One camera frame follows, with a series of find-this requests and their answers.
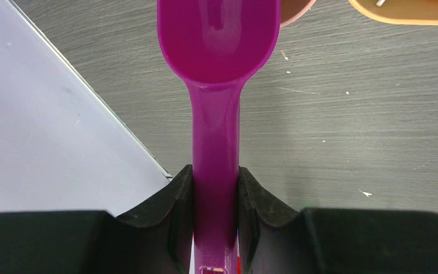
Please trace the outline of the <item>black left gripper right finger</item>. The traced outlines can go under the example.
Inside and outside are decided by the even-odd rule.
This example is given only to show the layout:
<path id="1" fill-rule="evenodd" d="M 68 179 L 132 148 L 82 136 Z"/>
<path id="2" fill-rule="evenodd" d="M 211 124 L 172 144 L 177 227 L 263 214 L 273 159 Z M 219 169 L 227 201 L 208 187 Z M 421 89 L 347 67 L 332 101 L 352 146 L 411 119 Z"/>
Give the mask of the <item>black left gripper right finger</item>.
<path id="1" fill-rule="evenodd" d="M 238 180 L 242 273 L 438 273 L 438 213 L 288 206 Z"/>

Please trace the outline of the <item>magenta plastic scoop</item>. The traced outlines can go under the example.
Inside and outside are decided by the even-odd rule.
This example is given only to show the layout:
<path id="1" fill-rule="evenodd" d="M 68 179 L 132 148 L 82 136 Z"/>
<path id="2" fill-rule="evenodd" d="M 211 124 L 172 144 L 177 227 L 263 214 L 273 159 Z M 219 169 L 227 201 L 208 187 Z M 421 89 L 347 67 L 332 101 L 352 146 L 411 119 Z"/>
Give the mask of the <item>magenta plastic scoop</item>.
<path id="1" fill-rule="evenodd" d="M 240 96 L 276 45 L 280 1 L 157 2 L 165 61 L 192 107 L 194 271 L 236 273 Z"/>

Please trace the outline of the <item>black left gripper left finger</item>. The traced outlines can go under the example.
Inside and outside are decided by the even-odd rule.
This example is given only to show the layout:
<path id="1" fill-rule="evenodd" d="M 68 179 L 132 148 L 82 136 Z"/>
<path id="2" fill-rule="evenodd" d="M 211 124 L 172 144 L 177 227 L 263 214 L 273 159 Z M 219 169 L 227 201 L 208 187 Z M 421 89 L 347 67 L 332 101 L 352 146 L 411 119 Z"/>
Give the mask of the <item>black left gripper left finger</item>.
<path id="1" fill-rule="evenodd" d="M 0 212 L 0 273 L 187 273 L 192 168 L 128 211 Z"/>

